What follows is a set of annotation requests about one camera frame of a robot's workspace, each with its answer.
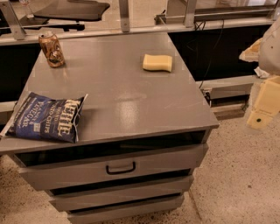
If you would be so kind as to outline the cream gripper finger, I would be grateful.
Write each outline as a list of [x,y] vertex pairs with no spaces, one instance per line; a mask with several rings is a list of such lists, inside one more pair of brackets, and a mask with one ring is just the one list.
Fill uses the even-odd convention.
[[280,112],[280,77],[265,80],[256,97],[247,125],[254,130],[263,130]]

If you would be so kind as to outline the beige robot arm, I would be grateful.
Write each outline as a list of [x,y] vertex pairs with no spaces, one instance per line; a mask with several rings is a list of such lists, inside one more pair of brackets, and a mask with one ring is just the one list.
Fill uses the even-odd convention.
[[262,130],[280,111],[280,17],[240,58],[257,61],[260,71],[271,75],[260,85],[247,120],[250,128]]

